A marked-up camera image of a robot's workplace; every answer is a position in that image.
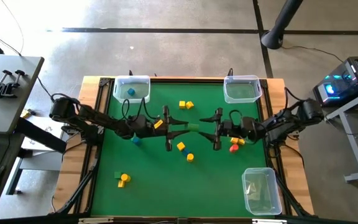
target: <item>yellow block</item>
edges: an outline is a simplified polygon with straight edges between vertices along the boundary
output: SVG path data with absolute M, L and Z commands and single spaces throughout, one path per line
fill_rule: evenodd
M 185 109 L 186 107 L 186 102 L 185 101 L 179 101 L 179 108 L 180 109 Z
M 193 162 L 194 155 L 192 153 L 187 154 L 187 162 Z
M 186 146 L 184 145 L 183 142 L 179 142 L 179 144 L 177 144 L 177 147 L 178 147 L 179 151 L 182 152 L 182 150 L 184 150 Z
M 233 144 L 237 144 L 239 142 L 239 139 L 238 138 L 231 138 L 230 142 L 233 143 Z
M 246 143 L 246 140 L 244 140 L 244 139 L 239 139 L 239 144 L 240 144 L 240 145 L 243 146 L 245 143 Z
M 187 109 L 191 109 L 192 107 L 194 107 L 193 102 L 189 101 L 189 102 L 186 103 L 186 108 Z
M 129 181 L 131 181 L 131 177 L 128 174 L 122 174 L 121 180 L 124 182 L 129 182 Z
M 157 122 L 154 124 L 154 129 L 157 129 L 159 126 L 161 126 L 162 123 L 163 123 L 162 120 L 157 121 Z
M 123 188 L 125 186 L 125 182 L 123 180 L 118 180 L 118 187 Z

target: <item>blue light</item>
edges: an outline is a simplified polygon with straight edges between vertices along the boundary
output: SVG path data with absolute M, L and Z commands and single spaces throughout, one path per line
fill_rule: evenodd
M 326 85 L 325 86 L 327 93 L 334 94 L 333 86 L 332 85 Z

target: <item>black pole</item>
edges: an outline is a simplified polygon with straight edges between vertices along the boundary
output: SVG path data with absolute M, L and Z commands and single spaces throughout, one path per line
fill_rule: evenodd
M 287 28 L 303 0 L 287 0 L 276 19 L 273 29 L 263 34 L 261 43 L 268 49 L 279 49 L 283 45 L 284 30 Z

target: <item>green block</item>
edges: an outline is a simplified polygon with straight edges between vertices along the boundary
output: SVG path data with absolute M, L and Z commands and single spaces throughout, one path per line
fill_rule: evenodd
M 188 124 L 187 125 L 187 130 L 198 132 L 198 124 Z
M 122 172 L 119 172 L 119 171 L 114 172 L 114 178 L 115 179 L 120 179 L 121 180 L 121 175 L 122 175 Z

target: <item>desk leg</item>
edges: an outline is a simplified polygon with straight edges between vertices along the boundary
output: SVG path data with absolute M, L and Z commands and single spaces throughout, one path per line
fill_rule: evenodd
M 260 39 L 268 49 L 279 49 L 283 45 L 284 30 L 290 24 L 303 0 L 287 0 L 276 19 L 273 29 L 267 31 Z
M 66 151 L 65 141 L 62 141 L 60 138 L 57 138 L 49 132 L 40 129 L 24 118 L 19 118 L 15 131 L 22 133 L 28 138 L 31 138 L 57 152 L 64 153 Z
M 13 176 L 11 183 L 9 183 L 9 187 L 7 188 L 6 195 L 14 195 L 17 183 L 19 182 L 20 176 L 22 175 L 22 169 L 20 169 L 20 166 L 22 165 L 23 158 L 19 159 L 19 162 L 17 163 L 16 169 L 13 171 Z

